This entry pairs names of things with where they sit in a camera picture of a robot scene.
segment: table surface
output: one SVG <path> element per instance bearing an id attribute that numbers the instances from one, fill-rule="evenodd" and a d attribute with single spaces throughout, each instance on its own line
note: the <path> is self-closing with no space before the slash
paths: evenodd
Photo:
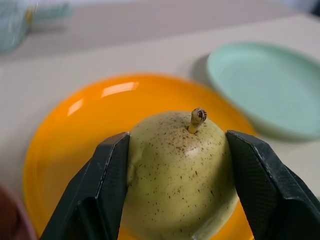
<path id="1" fill-rule="evenodd" d="M 263 41 L 320 60 L 317 19 L 266 0 L 139 0 L 79 6 L 68 21 L 37 26 L 0 58 L 0 181 L 22 198 L 29 142 L 62 99 L 97 79 L 171 73 L 206 84 L 208 54 L 225 43 Z M 320 196 L 320 141 L 262 136 Z"/>

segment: blurry object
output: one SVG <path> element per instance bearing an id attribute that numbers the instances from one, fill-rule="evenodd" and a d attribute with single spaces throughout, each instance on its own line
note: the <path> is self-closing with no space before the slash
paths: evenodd
<path id="1" fill-rule="evenodd" d="M 18 228 L 19 215 L 16 204 L 0 191 L 0 239 L 12 239 Z"/>
<path id="2" fill-rule="evenodd" d="M 319 0 L 276 0 L 276 2 L 305 13 L 309 13 L 315 7 L 317 2 L 319 2 Z"/>
<path id="3" fill-rule="evenodd" d="M 263 134 L 290 140 L 320 138 L 320 65 L 281 46 L 230 43 L 207 60 L 211 85 Z"/>
<path id="4" fill-rule="evenodd" d="M 72 12 L 68 2 L 29 6 L 17 0 L 0 0 L 0 54 L 17 47 L 33 23 L 67 18 Z"/>
<path id="5" fill-rule="evenodd" d="M 36 240 L 23 205 L 0 186 L 0 240 Z"/>

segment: plate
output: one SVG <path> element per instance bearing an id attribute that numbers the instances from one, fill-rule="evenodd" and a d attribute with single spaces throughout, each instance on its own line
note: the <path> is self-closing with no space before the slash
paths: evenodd
<path id="1" fill-rule="evenodd" d="M 213 87 L 262 133 L 285 139 L 320 138 L 320 66 L 276 45 L 240 42 L 207 61 Z"/>
<path id="2" fill-rule="evenodd" d="M 208 88 L 157 74 L 118 76 L 92 84 L 61 102 L 35 133 L 25 158 L 23 190 L 37 234 L 44 231 L 71 178 L 104 139 L 129 131 L 147 116 L 202 107 L 224 131 L 254 135 L 247 120 Z M 119 240 L 133 240 L 120 229 Z M 251 240 L 240 204 L 213 240 Z"/>

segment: light blue object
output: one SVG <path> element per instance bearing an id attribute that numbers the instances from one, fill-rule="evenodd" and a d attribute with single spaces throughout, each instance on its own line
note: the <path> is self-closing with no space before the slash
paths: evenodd
<path id="1" fill-rule="evenodd" d="M 73 9 L 68 2 L 39 2 L 29 6 L 17 0 L 0 0 L 0 55 L 17 47 L 32 24 L 67 18 L 72 14 Z"/>
<path id="2" fill-rule="evenodd" d="M 258 131 L 292 140 L 320 138 L 317 61 L 280 46 L 240 42 L 214 50 L 206 67 L 212 86 Z"/>

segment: pear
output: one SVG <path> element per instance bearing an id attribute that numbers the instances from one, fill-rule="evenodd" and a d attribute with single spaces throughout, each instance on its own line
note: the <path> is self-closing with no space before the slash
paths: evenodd
<path id="1" fill-rule="evenodd" d="M 208 240 L 232 215 L 228 141 L 206 118 L 201 108 L 163 112 L 130 131 L 122 225 L 137 240 Z"/>

